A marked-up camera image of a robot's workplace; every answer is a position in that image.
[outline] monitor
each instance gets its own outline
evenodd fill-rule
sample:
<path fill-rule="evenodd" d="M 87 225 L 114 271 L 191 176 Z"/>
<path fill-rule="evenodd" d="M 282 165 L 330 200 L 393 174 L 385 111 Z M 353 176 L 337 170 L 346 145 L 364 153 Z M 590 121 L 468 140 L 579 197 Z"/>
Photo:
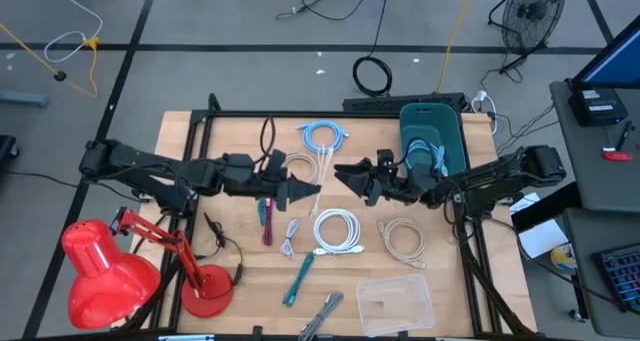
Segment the monitor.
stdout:
<path fill-rule="evenodd" d="M 640 89 L 640 16 L 574 78 L 585 87 Z"/>

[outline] black fan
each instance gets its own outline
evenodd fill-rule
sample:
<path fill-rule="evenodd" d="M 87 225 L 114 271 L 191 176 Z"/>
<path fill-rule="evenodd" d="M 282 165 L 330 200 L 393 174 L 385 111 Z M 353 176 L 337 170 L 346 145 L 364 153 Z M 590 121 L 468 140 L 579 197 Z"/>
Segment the black fan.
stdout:
<path fill-rule="evenodd" d="M 556 28 L 565 0 L 502 0 L 489 13 L 489 25 L 502 29 L 502 40 L 507 52 L 520 55 L 500 73 L 517 65 L 521 60 L 546 47 L 547 40 Z M 491 18 L 493 12 L 506 2 L 502 24 Z"/>

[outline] yellow cable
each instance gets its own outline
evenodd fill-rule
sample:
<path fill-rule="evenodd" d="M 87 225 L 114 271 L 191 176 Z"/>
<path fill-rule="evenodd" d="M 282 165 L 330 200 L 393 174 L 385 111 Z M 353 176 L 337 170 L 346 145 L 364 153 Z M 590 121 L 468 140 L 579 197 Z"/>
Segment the yellow cable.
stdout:
<path fill-rule="evenodd" d="M 13 41 L 18 43 L 18 45 L 20 45 L 20 47 L 22 47 L 25 51 L 27 51 L 29 53 L 29 55 L 31 55 L 33 58 L 38 60 L 45 68 L 47 68 L 47 70 L 51 71 L 54 75 L 58 74 L 58 70 L 56 70 L 51 65 L 49 65 L 46 61 L 44 61 L 42 58 L 40 58 L 40 56 L 38 56 L 38 54 L 33 52 L 29 48 L 29 46 L 27 46 L 24 42 L 22 42 L 6 26 L 4 26 L 3 24 L 0 24 L 0 29 L 2 29 L 2 31 L 4 31 L 7 35 L 9 35 L 9 37 L 11 37 L 13 39 Z M 87 96 L 89 96 L 91 98 L 98 98 L 99 97 L 98 87 L 96 86 L 96 82 L 93 79 L 93 73 L 95 71 L 96 62 L 98 60 L 98 52 L 97 52 L 98 42 L 99 42 L 99 40 L 98 40 L 97 37 L 92 37 L 92 38 L 90 38 L 90 39 L 88 39 L 88 40 L 86 40 L 84 42 L 85 46 L 87 46 L 87 47 L 89 47 L 89 48 L 91 48 L 93 50 L 93 63 L 91 65 L 91 70 L 89 71 L 89 80 L 91 80 L 91 84 L 93 85 L 94 93 L 91 93 L 91 92 L 85 90 L 84 88 L 76 85 L 73 81 L 69 80 L 68 78 L 65 79 L 65 81 L 69 84 L 69 86 L 74 88 L 76 91 L 78 91 L 78 92 L 80 92 L 82 94 L 85 94 L 85 95 L 87 95 Z"/>
<path fill-rule="evenodd" d="M 451 45 L 453 45 L 453 40 L 456 38 L 456 32 L 460 27 L 460 23 L 464 18 L 464 15 L 467 13 L 467 7 L 469 6 L 470 0 L 464 0 L 464 4 L 462 4 L 462 9 L 458 14 L 458 19 L 456 20 L 456 26 L 453 28 L 453 32 L 451 32 L 451 36 L 449 37 L 449 43 L 447 44 L 447 52 L 444 54 L 444 62 L 442 63 L 442 71 L 440 71 L 440 81 L 438 82 L 438 88 L 436 89 L 436 93 L 440 93 L 440 89 L 442 88 L 442 83 L 444 82 L 444 76 L 447 73 L 447 61 L 449 61 L 449 53 L 451 52 Z"/>

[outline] teal bin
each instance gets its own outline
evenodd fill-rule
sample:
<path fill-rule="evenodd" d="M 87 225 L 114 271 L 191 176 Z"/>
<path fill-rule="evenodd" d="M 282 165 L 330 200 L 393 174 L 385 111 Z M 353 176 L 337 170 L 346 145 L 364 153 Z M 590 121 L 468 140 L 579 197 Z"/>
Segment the teal bin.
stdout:
<path fill-rule="evenodd" d="M 403 155 L 414 138 L 445 147 L 444 162 L 449 175 L 467 169 L 460 121 L 450 106 L 415 103 L 403 107 L 400 111 L 400 144 Z M 431 154 L 428 152 L 412 152 L 407 158 L 412 164 L 432 164 Z"/>

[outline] concrete floor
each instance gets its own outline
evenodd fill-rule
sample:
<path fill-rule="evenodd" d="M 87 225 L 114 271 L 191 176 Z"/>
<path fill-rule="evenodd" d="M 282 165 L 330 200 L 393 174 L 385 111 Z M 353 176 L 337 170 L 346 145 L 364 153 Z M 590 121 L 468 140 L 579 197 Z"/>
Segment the concrete floor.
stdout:
<path fill-rule="evenodd" d="M 101 97 L 89 99 L 59 84 L 25 52 L 8 49 L 10 39 L 0 33 L 0 90 L 46 94 L 46 109 L 0 105 L 0 134 L 18 137 L 22 155 L 17 171 L 39 172 L 77 182 L 77 165 L 87 140 L 96 135 L 108 103 L 117 103 L 108 137 L 152 150 L 162 114 L 167 110 L 204 108 L 214 92 L 224 109 L 340 110 L 342 100 L 362 97 L 351 79 L 351 66 L 366 48 L 348 52 L 315 51 L 296 45 L 368 45 L 373 41 L 382 0 L 365 0 L 347 21 L 331 22 L 314 15 L 276 22 L 274 16 L 299 7 L 300 0 L 153 0 L 140 43 L 231 45 L 209 52 L 137 51 L 130 69 L 123 67 L 127 45 L 145 0 L 78 0 L 104 19 L 100 34 L 112 44 L 100 52 L 96 70 Z M 435 90 L 443 60 L 442 46 L 463 0 L 389 0 L 380 32 L 380 45 L 423 45 L 423 52 L 377 53 L 394 72 L 394 95 L 424 94 Z M 615 35 L 640 11 L 634 0 L 596 0 Z M 450 57 L 444 92 L 480 88 L 487 69 L 503 56 L 500 32 L 487 25 L 487 15 L 499 0 L 472 0 L 455 44 L 473 46 Z M 318 10 L 342 15 L 354 0 L 323 0 Z M 67 0 L 0 0 L 0 22 L 39 50 L 61 33 L 73 29 L 91 33 L 95 19 Z M 593 48 L 606 44 L 587 0 L 566 0 L 564 13 L 549 46 L 560 54 L 537 54 L 520 67 L 520 84 L 491 75 L 486 84 L 498 112 L 515 127 L 550 104 L 548 85 L 575 75 L 593 57 Z M 244 49 L 233 45 L 254 45 Z M 269 45 L 285 45 L 279 49 Z M 88 85 L 89 52 L 79 52 L 59 65 L 69 77 Z M 121 93 L 114 85 L 126 76 Z M 383 82 L 379 71 L 363 67 L 363 80 Z M 553 113 L 540 122 L 554 121 Z M 496 144 L 508 134 L 499 128 Z M 559 148 L 568 165 L 559 127 L 553 126 L 519 140 L 514 147 L 549 144 Z M 551 190 L 542 190 L 546 194 Z M 0 243 L 0 339 L 18 338 L 33 306 L 54 246 L 69 211 L 74 190 L 38 178 L 5 176 L 0 188 L 3 242 Z M 27 206 L 36 200 L 37 207 Z M 81 218 L 108 220 L 121 205 L 131 202 L 91 188 Z M 554 279 L 535 265 L 525 266 L 536 319 L 541 332 L 572 339 L 605 340 L 589 324 L 579 324 L 566 312 L 576 307 L 570 285 Z M 65 261 L 39 336 L 78 332 L 68 321 L 66 298 L 75 273 Z"/>

